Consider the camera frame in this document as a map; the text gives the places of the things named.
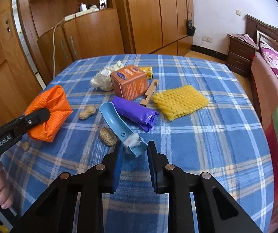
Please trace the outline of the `left hand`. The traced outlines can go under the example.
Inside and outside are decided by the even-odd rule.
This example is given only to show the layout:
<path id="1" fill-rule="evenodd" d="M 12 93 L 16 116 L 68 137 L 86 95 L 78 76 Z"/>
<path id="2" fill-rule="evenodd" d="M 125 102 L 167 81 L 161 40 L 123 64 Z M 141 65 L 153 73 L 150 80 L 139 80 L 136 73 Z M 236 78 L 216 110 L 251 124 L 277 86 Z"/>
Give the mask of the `left hand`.
<path id="1" fill-rule="evenodd" d="M 5 170 L 0 161 L 0 207 L 8 209 L 13 204 L 13 192 L 10 190 L 10 183 L 7 180 Z"/>

